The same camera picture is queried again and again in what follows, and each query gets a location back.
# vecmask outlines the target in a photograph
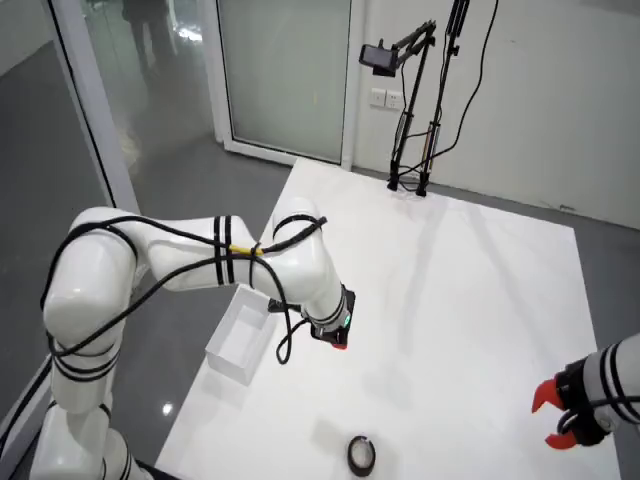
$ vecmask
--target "person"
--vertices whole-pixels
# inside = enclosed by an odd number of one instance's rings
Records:
[[[131,25],[136,44],[140,70],[145,80],[152,72],[144,45],[144,25],[147,24],[151,37],[151,48],[155,57],[155,67],[163,70],[173,58],[171,36],[167,24],[169,9],[165,0],[123,0],[122,17]]]

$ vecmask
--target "black tripod stand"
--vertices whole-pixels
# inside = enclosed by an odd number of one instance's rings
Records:
[[[416,195],[420,195],[421,197],[425,197],[427,195],[427,185],[429,185],[429,177],[431,176],[431,171],[433,169],[436,143],[440,133],[444,86],[447,82],[447,75],[449,74],[451,57],[457,57],[458,52],[460,51],[460,46],[456,45],[456,39],[460,37],[460,32],[462,31],[462,26],[464,25],[464,19],[467,15],[468,9],[469,0],[455,0],[451,9],[451,15],[449,15],[449,22],[447,23],[446,31],[446,36],[448,37],[447,52],[440,75],[438,101],[436,102],[436,111],[433,114],[433,120],[429,123],[429,133],[427,133],[424,150],[422,152],[422,161],[420,162],[422,169],[420,170],[420,183],[416,189]]]
[[[381,39],[377,47],[363,45],[362,51],[360,52],[360,63],[368,67],[373,67],[374,75],[385,77],[395,77],[396,71],[404,64],[404,62],[413,55],[418,55],[422,52],[422,56],[420,57],[420,66],[418,67],[416,80],[413,84],[413,92],[411,93],[411,99],[409,100],[409,108],[403,110],[402,116],[400,117],[400,123],[396,130],[393,152],[391,155],[389,183],[387,184],[387,188],[390,190],[398,189],[398,167],[400,166],[402,153],[404,152],[407,137],[411,130],[413,109],[416,104],[418,88],[420,87],[422,72],[424,71],[424,65],[427,60],[427,52],[429,50],[429,46],[435,45],[435,38],[433,37],[435,29],[435,22],[429,21],[422,24],[415,32],[411,33],[399,42],[394,43],[391,46],[391,50],[387,50],[383,47],[383,40]]]
[[[435,148],[440,130],[440,119],[442,116],[442,97],[444,94],[444,85],[447,80],[449,72],[449,63],[452,56],[457,56],[460,51],[460,47],[455,45],[455,39],[460,36],[464,19],[469,8],[470,0],[454,0],[451,15],[449,16],[449,22],[447,24],[446,36],[448,40],[448,48],[446,51],[446,57],[442,66],[442,73],[440,76],[440,87],[438,90],[438,101],[436,103],[436,111],[433,117],[433,121],[429,124],[429,130],[427,131],[427,138],[425,140],[425,147],[422,153],[421,162],[409,169],[409,171],[420,171],[420,182],[416,189],[416,194],[424,197],[427,195],[427,185],[429,184],[429,176],[431,175],[431,169],[433,166],[433,159],[435,154]],[[391,49],[385,49],[383,47],[383,40],[377,47],[372,45],[363,45],[360,52],[360,63],[362,65],[373,67],[373,74],[377,76],[395,77],[398,68],[402,67],[413,55],[418,55],[422,52],[420,57],[420,65],[418,66],[418,73],[416,74],[416,80],[413,84],[413,91],[411,92],[411,99],[409,100],[409,107],[402,112],[396,135],[394,138],[393,151],[391,154],[391,164],[389,167],[389,182],[387,188],[389,190],[397,190],[398,183],[400,181],[400,175],[404,175],[409,172],[399,172],[400,161],[402,160],[402,154],[407,143],[411,131],[411,123],[413,121],[413,109],[416,103],[416,97],[418,95],[418,88],[422,80],[422,73],[424,71],[424,65],[427,60],[427,51],[429,46],[435,45],[435,38],[433,32],[436,29],[436,24],[433,20],[424,23],[415,32],[409,36],[403,38],[399,42],[393,44]]]

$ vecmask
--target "white table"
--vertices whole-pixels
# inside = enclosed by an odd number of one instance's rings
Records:
[[[544,438],[560,412],[530,413],[542,380],[596,349],[572,229],[303,160],[280,201],[294,195],[329,219],[324,238],[356,292],[349,348],[305,328],[282,367],[279,322],[249,388],[204,361],[159,468],[349,479],[346,445],[365,434],[373,479],[620,478],[611,438],[554,451]]]

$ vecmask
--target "light switch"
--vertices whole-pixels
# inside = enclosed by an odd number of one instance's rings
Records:
[[[393,110],[402,110],[404,108],[404,99],[402,98],[402,92],[387,90],[385,106]]]
[[[369,94],[369,104],[376,107],[383,107],[387,91],[382,88],[372,88]]]

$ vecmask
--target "glass door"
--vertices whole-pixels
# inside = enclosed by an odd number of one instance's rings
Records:
[[[362,0],[217,0],[212,49],[227,150],[351,167]]]

